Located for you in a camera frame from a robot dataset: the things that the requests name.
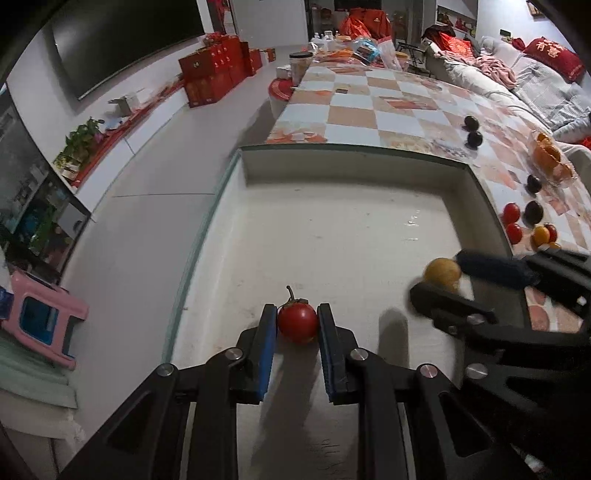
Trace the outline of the red embroidered cushion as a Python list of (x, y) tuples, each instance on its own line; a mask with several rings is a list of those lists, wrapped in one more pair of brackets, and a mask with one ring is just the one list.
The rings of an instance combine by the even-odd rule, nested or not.
[(568, 83), (578, 82), (585, 73), (585, 66), (577, 54), (545, 37), (532, 40), (524, 54), (552, 68)]

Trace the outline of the dark plum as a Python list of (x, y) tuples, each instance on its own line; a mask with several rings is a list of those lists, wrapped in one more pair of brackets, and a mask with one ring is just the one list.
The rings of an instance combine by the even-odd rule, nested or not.
[(474, 132), (479, 130), (480, 122), (476, 117), (468, 115), (464, 118), (464, 126), (468, 131)]
[(523, 211), (523, 219), (529, 226), (539, 224), (544, 217), (544, 209), (541, 204), (535, 200), (527, 203)]
[(470, 131), (467, 137), (467, 145), (472, 149), (478, 149), (483, 143), (483, 135), (479, 131)]
[(542, 189), (542, 182), (534, 175), (529, 175), (526, 181), (526, 188), (532, 194), (538, 194)]

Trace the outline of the red cherry tomato with stem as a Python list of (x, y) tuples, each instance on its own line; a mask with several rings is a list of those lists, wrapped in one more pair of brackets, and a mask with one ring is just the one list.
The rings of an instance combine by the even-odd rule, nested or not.
[(308, 299), (297, 298), (293, 288), (287, 285), (290, 294), (287, 302), (277, 312), (276, 325), (280, 333), (294, 344), (304, 345), (315, 340), (318, 330), (318, 314)]

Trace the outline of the small white box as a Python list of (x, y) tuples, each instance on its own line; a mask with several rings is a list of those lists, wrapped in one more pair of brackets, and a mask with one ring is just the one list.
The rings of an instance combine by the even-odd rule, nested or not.
[(141, 106), (136, 92), (130, 92), (123, 96), (110, 99), (108, 103), (114, 106), (118, 115), (121, 117), (131, 116), (134, 112), (139, 110)]

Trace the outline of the orange mandarin in bowl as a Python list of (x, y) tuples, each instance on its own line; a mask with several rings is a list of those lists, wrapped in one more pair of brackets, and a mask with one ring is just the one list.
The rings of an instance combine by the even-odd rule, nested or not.
[(573, 179), (573, 169), (563, 159), (553, 140), (543, 132), (534, 135), (532, 157), (541, 171), (553, 181), (560, 183)]

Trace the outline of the grey sofa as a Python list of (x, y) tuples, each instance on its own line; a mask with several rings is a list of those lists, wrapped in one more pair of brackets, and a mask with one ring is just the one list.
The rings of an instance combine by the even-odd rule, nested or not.
[[(474, 59), (481, 55), (492, 55), (509, 66), (516, 87), (508, 90), (476, 68)], [(442, 50), (434, 42), (427, 49), (427, 65), (436, 78), (529, 114), (560, 142), (582, 144), (590, 139), (590, 94), (577, 82), (568, 83), (552, 68), (490, 36), (481, 39), (476, 57)]]

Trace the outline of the yellow cherry tomato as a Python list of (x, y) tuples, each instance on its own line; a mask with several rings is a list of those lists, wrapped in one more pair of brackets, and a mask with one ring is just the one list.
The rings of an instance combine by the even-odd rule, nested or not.
[(550, 243), (550, 231), (543, 225), (534, 228), (531, 239), (536, 247)]

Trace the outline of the black wall television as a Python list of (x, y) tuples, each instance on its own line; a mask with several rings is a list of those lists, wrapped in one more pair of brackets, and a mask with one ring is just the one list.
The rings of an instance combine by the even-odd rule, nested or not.
[(197, 2), (189, 0), (69, 1), (49, 28), (78, 99), (144, 58), (204, 34)]

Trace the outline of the white shallow tray box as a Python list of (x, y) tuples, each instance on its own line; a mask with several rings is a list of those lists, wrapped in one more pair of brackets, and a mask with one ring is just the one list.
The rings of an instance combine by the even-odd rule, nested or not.
[[(394, 365), (435, 364), (459, 385), (463, 345), (419, 316), (410, 288), (461, 249), (512, 256), (476, 167), (322, 144), (245, 147), (232, 159), (181, 281), (165, 358), (235, 346), (286, 286)], [(355, 479), (356, 406), (325, 394), (318, 346), (277, 338), (270, 389), (238, 406), (239, 479)]]

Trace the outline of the tan longan fruit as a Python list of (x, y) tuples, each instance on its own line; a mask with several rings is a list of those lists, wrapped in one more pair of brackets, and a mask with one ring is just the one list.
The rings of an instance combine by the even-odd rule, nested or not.
[(423, 279), (425, 282), (436, 285), (451, 292), (459, 290), (462, 271), (453, 259), (436, 258), (425, 268)]

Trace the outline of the potted green plant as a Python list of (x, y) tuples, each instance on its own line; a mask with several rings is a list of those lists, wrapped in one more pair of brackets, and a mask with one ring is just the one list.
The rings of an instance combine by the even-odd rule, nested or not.
[(65, 137), (65, 146), (54, 159), (53, 166), (68, 182), (76, 179), (78, 173), (98, 150), (103, 138), (100, 129), (103, 124), (103, 119), (90, 117)]

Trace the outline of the glass bowl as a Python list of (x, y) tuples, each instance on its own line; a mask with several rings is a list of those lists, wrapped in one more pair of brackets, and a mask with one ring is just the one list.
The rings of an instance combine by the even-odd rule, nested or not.
[(529, 151), (531, 164), (551, 185), (568, 187), (576, 180), (574, 167), (546, 133), (531, 131)]

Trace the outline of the pink blanket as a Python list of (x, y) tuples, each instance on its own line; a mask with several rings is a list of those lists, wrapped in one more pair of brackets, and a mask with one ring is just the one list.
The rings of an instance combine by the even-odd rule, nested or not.
[(473, 65), (485, 76), (512, 90), (517, 85), (514, 71), (502, 60), (492, 55), (481, 55), (474, 59)]

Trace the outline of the dark plum near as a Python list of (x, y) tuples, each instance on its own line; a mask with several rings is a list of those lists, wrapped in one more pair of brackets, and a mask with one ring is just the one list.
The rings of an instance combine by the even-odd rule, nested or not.
[(523, 211), (523, 219), (529, 226), (539, 224), (544, 217), (544, 209), (541, 204), (535, 200), (527, 203)]

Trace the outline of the pink plastic stool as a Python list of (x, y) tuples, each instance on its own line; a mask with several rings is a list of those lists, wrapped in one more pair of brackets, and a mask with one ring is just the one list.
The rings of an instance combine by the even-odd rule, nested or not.
[(11, 291), (1, 289), (1, 328), (30, 350), (68, 370), (74, 326), (86, 320), (89, 306), (59, 285), (15, 268)]

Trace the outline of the red gift boxes stack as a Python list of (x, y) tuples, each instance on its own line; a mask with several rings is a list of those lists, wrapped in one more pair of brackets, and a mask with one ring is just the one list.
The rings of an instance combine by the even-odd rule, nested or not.
[(275, 59), (274, 48), (252, 48), (236, 35), (207, 34), (204, 47), (178, 60), (189, 107), (218, 102)]

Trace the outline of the dark plum far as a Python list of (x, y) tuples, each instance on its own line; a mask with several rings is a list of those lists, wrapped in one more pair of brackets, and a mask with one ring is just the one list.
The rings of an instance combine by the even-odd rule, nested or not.
[(476, 117), (468, 115), (464, 118), (464, 126), (468, 131), (474, 132), (479, 130), (480, 122)]

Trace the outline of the glass jar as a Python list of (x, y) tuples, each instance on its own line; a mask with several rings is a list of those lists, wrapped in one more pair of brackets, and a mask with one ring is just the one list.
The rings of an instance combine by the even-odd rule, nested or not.
[(303, 80), (304, 74), (307, 72), (313, 59), (314, 54), (311, 51), (300, 51), (290, 54), (290, 75), (294, 87), (301, 84), (301, 80)]

